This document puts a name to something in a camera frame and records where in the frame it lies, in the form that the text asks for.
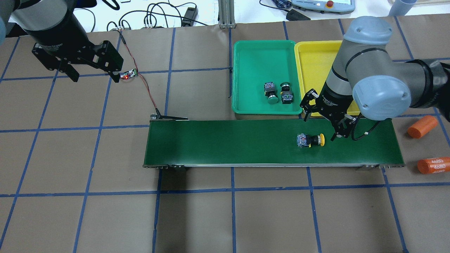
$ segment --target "blue tape grid line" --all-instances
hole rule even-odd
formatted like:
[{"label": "blue tape grid line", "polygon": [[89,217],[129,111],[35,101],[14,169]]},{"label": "blue tape grid line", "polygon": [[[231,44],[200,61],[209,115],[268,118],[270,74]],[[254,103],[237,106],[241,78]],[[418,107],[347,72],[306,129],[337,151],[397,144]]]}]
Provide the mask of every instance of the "blue tape grid line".
[{"label": "blue tape grid line", "polygon": [[400,23],[398,22],[397,17],[394,17],[394,19],[395,19],[395,22],[397,23],[398,30],[400,31],[400,35],[403,39],[403,42],[405,43],[406,49],[408,50],[409,57],[411,57],[411,60],[413,60],[414,59],[413,53],[411,53],[410,46],[408,45],[408,42],[406,41],[406,37],[405,37],[405,34],[403,33],[403,30],[401,29]]},{"label": "blue tape grid line", "polygon": [[[340,190],[340,189],[367,189],[383,188],[385,184],[377,185],[319,185],[313,186],[314,190]],[[389,187],[420,187],[420,186],[450,186],[450,182],[429,183],[399,183],[389,184]],[[248,192],[248,191],[285,191],[285,190],[310,190],[309,186],[292,187],[243,187],[243,188],[214,188],[198,190],[147,190],[147,191],[113,191],[113,192],[89,192],[88,196],[120,196],[120,195],[152,195],[152,194],[195,194],[216,192]],[[54,197],[54,196],[84,196],[84,192],[62,192],[62,193],[21,193],[18,197]],[[15,194],[0,194],[0,198],[11,198]]]},{"label": "blue tape grid line", "polygon": [[406,248],[405,239],[403,238],[403,232],[401,231],[400,221],[398,220],[397,210],[396,210],[395,204],[394,204],[394,198],[392,197],[391,187],[389,185],[389,181],[387,180],[386,170],[382,168],[381,171],[383,172],[384,183],[386,184],[387,195],[389,196],[389,201],[391,202],[392,212],[394,214],[395,224],[397,225],[397,231],[398,231],[398,235],[400,237],[401,246],[403,248],[403,252],[408,253],[408,249]]},{"label": "blue tape grid line", "polygon": [[[14,55],[14,52],[16,51],[17,44],[19,43],[19,40],[20,40],[20,37],[17,38],[16,44],[14,45],[13,50],[11,51],[11,54],[9,55],[8,62],[7,62],[6,66],[5,66],[4,70],[3,70],[3,73],[2,73],[2,75],[0,77],[0,83],[2,82],[3,77],[5,76],[6,70],[8,69],[8,66],[9,66],[9,63],[11,62],[11,59],[13,58],[13,55]],[[22,177],[20,178],[20,181],[23,181],[23,178],[25,177],[25,171],[26,171],[26,169],[28,167],[28,164],[30,162],[31,153],[32,153],[32,150],[34,148],[34,144],[36,143],[36,139],[37,139],[37,132],[34,135],[33,143],[31,144],[30,152],[28,153],[27,162],[25,163],[25,168],[23,169]],[[17,198],[18,198],[20,186],[21,186],[21,184],[19,183],[19,186],[17,187],[17,190],[16,190],[16,194],[14,194],[13,196],[10,196],[10,197],[14,197],[14,199],[13,199],[13,203],[11,205],[11,209],[9,210],[8,218],[6,219],[6,223],[5,223],[5,226],[3,228],[2,235],[0,237],[0,249],[1,249],[1,246],[3,245],[3,241],[5,239],[6,230],[8,229],[9,222],[11,221],[11,216],[13,214],[14,207],[16,205],[16,201],[17,201]],[[5,195],[5,194],[0,195],[0,197],[6,197],[6,196],[8,196],[8,195]]]},{"label": "blue tape grid line", "polygon": [[234,167],[231,167],[231,222],[233,236],[233,253],[236,253],[236,188],[234,186]]},{"label": "blue tape grid line", "polygon": [[337,21],[339,22],[339,27],[341,28],[341,33],[342,33],[342,35],[344,35],[344,34],[345,34],[345,31],[344,31],[344,26],[342,26],[342,21],[341,21],[340,18],[338,18]]},{"label": "blue tape grid line", "polygon": [[169,71],[167,72],[167,89],[166,89],[166,105],[164,107],[164,115],[167,115],[167,110],[169,107],[169,93],[170,93],[170,79],[172,76],[172,60],[173,60],[173,47],[175,44],[175,30],[176,28],[173,28],[172,31],[172,42],[170,46],[170,58],[169,58]]},{"label": "blue tape grid line", "polygon": [[155,204],[155,218],[153,223],[153,238],[152,238],[152,253],[155,253],[156,250],[156,235],[157,235],[157,225],[158,225],[158,217],[159,217],[159,203],[161,198],[161,182],[162,182],[162,169],[159,169],[158,173],[158,187],[156,191],[156,204]]},{"label": "blue tape grid line", "polygon": [[[401,117],[424,117],[426,115],[439,116],[439,113],[422,113],[422,114],[405,114],[397,116]],[[17,132],[44,132],[44,131],[79,131],[79,130],[98,130],[98,129],[119,129],[119,128],[142,128],[148,127],[149,125],[123,125],[123,126],[80,126],[80,127],[61,127],[61,128],[41,128],[41,129],[11,129],[11,130],[0,130],[0,133],[17,133]]]},{"label": "blue tape grid line", "polygon": [[5,66],[4,70],[3,70],[3,73],[1,74],[0,83],[3,81],[3,78],[4,78],[5,74],[6,74],[6,70],[8,69],[9,63],[11,62],[11,59],[13,58],[14,52],[16,51],[17,45],[19,44],[19,40],[20,40],[20,37],[17,37],[16,44],[14,44],[14,47],[13,47],[13,51],[11,51],[11,54],[9,55],[8,62],[6,63],[6,66]]},{"label": "blue tape grid line", "polygon": [[441,116],[440,116],[437,108],[433,107],[433,109],[434,109],[434,112],[437,114],[437,120],[439,121],[439,124],[441,125],[442,131],[444,132],[445,139],[447,140],[447,144],[450,147],[450,139],[449,139],[449,135],[447,134],[446,127],[444,126],[444,123],[442,122]]},{"label": "blue tape grid line", "polygon": [[[216,70],[224,70],[229,69],[228,67],[225,68],[193,68],[193,69],[177,69],[172,70],[172,73],[174,72],[195,72],[195,71],[216,71]],[[155,73],[168,73],[169,70],[154,70],[154,71],[139,71],[141,74],[155,74]],[[108,74],[86,74],[86,75],[80,75],[80,77],[103,77],[107,76]],[[47,76],[47,77],[16,77],[16,78],[5,78],[4,81],[17,81],[17,80],[35,80],[35,79],[52,79],[53,77]],[[68,76],[59,76],[56,78],[69,78]]]},{"label": "blue tape grid line", "polygon": [[[119,38],[117,39],[117,46],[116,46],[116,50],[117,51],[119,51],[120,41],[121,41],[121,39],[120,39],[120,36],[119,36]],[[108,104],[109,91],[111,89],[111,81],[112,81],[112,79],[109,78],[108,88],[106,89],[105,99],[104,99],[104,102],[103,102],[102,116],[100,118],[99,133],[97,135],[97,141],[95,143],[94,154],[92,155],[92,162],[91,162],[91,165],[90,165],[89,175],[88,175],[87,183],[86,183],[86,190],[84,192],[84,197],[83,197],[83,205],[81,206],[80,219],[78,221],[78,227],[76,229],[75,243],[73,245],[73,253],[77,252],[76,249],[78,247],[78,240],[80,238],[81,225],[83,223],[84,211],[86,209],[86,202],[87,202],[87,197],[88,197],[88,193],[89,193],[90,181],[92,179],[92,169],[94,168],[94,165],[95,165],[95,159],[97,157],[97,150],[99,148],[99,143],[100,143],[100,136],[102,134],[103,120],[105,118],[106,106]]]},{"label": "blue tape grid line", "polygon": [[[41,117],[40,117],[40,120],[39,120],[39,125],[37,126],[38,130],[42,126],[42,121],[44,120],[45,112],[47,110],[47,106],[49,104],[50,97],[52,95],[53,87],[55,85],[55,81],[56,81],[56,77],[57,76],[58,76],[58,71],[56,71],[56,73],[54,75],[54,78],[52,80],[52,86],[50,87],[50,91],[49,91],[49,94],[47,95],[47,100],[45,102],[45,106],[44,106],[44,109],[42,110],[42,114],[41,114]],[[22,187],[23,179],[25,178],[25,173],[27,172],[28,165],[30,164],[31,155],[33,153],[33,149],[34,149],[34,146],[36,144],[36,140],[37,140],[38,134],[39,134],[39,131],[37,131],[36,134],[34,135],[33,143],[31,144],[30,152],[28,153],[27,161],[25,163],[25,167],[23,169],[22,176],[20,177],[20,181],[19,181],[19,185],[17,186],[16,194],[14,195],[14,200],[13,200],[13,203],[11,205],[11,209],[9,211],[8,219],[6,220],[6,223],[5,223],[5,226],[4,226],[4,229],[3,229],[3,233],[2,233],[2,236],[1,236],[1,239],[0,239],[0,249],[1,249],[2,245],[3,245],[3,241],[5,240],[6,231],[8,230],[9,222],[11,221],[11,217],[12,217],[13,212],[14,212],[14,207],[15,207],[16,202],[17,202],[17,198],[19,197],[20,188]]]},{"label": "blue tape grid line", "polygon": [[309,190],[310,190],[311,208],[312,208],[312,217],[313,217],[313,221],[314,221],[315,238],[317,240],[317,251],[319,253],[322,253],[322,245],[320,244],[320,235],[319,235],[319,224],[317,223],[317,213],[315,211],[314,187],[312,185],[311,169],[309,167],[306,168],[306,173],[308,174],[308,185],[309,185]]},{"label": "blue tape grid line", "polygon": [[288,29],[286,28],[286,22],[283,21],[283,29],[284,29],[284,36],[286,37],[286,40],[289,40],[289,36],[288,36]]}]

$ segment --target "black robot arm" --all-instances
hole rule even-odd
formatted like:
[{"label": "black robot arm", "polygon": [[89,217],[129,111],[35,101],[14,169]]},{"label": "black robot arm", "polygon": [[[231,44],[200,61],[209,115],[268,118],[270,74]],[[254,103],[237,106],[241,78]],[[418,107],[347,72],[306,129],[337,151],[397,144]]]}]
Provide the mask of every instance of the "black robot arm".
[{"label": "black robot arm", "polygon": [[[392,28],[380,18],[352,21],[322,91],[310,90],[303,97],[305,121],[319,112],[334,127],[332,140],[352,136],[361,116],[382,121],[408,108],[437,107],[450,122],[449,65],[435,59],[394,63],[386,51],[391,35]],[[353,100],[358,116],[347,114]]]},{"label": "black robot arm", "polygon": [[80,74],[72,64],[87,64],[119,82],[123,58],[111,42],[94,45],[89,41],[73,15],[74,6],[74,0],[2,0],[1,22],[11,15],[36,40],[32,53],[48,70],[59,69],[78,81]]}]

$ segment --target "green push button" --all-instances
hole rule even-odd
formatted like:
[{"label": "green push button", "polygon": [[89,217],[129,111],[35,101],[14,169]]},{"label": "green push button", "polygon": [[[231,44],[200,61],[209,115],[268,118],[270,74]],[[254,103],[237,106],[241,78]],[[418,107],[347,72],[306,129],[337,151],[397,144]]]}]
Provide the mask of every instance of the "green push button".
[{"label": "green push button", "polygon": [[275,95],[272,95],[269,97],[269,104],[276,104],[278,102],[278,97]]}]

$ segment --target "conveyor belt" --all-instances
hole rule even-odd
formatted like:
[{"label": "conveyor belt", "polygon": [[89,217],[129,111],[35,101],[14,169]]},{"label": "conveyor belt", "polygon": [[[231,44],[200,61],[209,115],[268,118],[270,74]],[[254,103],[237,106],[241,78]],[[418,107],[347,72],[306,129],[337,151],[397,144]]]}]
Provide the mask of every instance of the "conveyor belt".
[{"label": "conveyor belt", "polygon": [[[373,121],[361,119],[356,134]],[[324,147],[297,147],[297,134],[325,134]],[[337,138],[325,119],[151,121],[144,167],[403,166],[390,120],[360,141]]]}]

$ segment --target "orange cylinder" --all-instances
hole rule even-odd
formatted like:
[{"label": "orange cylinder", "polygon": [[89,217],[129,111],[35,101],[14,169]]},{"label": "orange cylinder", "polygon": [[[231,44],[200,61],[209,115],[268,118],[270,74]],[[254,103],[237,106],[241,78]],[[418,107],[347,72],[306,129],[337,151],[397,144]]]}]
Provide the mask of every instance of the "orange cylinder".
[{"label": "orange cylinder", "polygon": [[450,157],[423,159],[417,162],[422,174],[433,174],[450,171]]},{"label": "orange cylinder", "polygon": [[438,122],[435,117],[427,115],[410,126],[408,128],[408,134],[415,139],[420,139],[429,131],[431,131],[431,129],[435,128],[437,126],[437,123]]}]

